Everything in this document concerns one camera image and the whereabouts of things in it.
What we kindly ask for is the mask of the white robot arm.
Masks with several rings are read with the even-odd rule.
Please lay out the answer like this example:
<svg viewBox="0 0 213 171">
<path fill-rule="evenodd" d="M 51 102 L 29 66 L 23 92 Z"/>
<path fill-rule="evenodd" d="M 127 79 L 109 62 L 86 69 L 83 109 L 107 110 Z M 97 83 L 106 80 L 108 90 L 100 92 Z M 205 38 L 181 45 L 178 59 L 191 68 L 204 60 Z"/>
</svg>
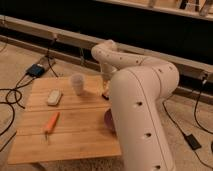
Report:
<svg viewBox="0 0 213 171">
<path fill-rule="evenodd" d="M 156 102 L 178 86 L 176 66 L 120 52 L 112 40 L 91 49 L 109 82 L 109 101 L 125 171 L 176 171 Z"/>
</svg>

